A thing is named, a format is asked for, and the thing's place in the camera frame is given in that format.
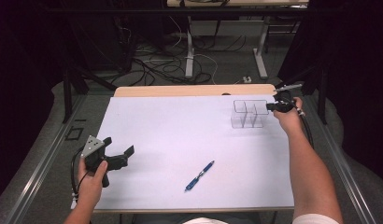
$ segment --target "hand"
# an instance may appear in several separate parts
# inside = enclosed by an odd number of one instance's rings
[[[303,101],[299,97],[294,97],[293,100],[296,101],[296,106],[302,109]],[[303,130],[302,123],[295,108],[287,113],[274,111],[274,117],[279,120],[279,124],[286,134],[290,134],[291,131]]]
[[[102,161],[95,174],[87,174],[84,158],[78,164],[78,204],[93,209],[99,202],[102,192],[102,179],[106,173],[107,161]]]

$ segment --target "forearm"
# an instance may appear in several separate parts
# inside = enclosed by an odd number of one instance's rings
[[[88,224],[90,223],[93,207],[77,204],[70,213],[64,224]]]
[[[321,214],[342,222],[331,175],[302,130],[287,132],[291,158],[294,217]]]

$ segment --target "person's left hand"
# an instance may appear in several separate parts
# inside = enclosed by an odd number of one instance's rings
[[[81,183],[78,188],[78,204],[91,209],[98,204],[102,192],[102,179],[106,169],[107,161],[102,161],[95,174],[86,174],[88,171],[84,158],[80,159],[78,164],[78,181],[81,181]]]

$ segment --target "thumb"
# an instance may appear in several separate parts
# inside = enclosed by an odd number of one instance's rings
[[[101,161],[101,164],[99,164],[98,169],[96,169],[96,172],[93,178],[97,179],[98,181],[102,181],[106,173],[106,169],[107,169],[107,161]]]

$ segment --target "desk leg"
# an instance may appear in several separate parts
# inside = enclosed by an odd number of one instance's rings
[[[256,64],[258,65],[259,76],[261,79],[267,79],[267,72],[264,67],[264,62],[262,58],[262,50],[264,49],[264,41],[267,36],[268,26],[270,24],[270,17],[264,18],[264,23],[261,30],[261,36],[259,39],[259,46],[257,49],[253,49],[253,54],[255,55]]]
[[[192,65],[194,62],[194,48],[192,47],[192,35],[188,31],[188,56],[186,57],[186,78],[192,77]]]

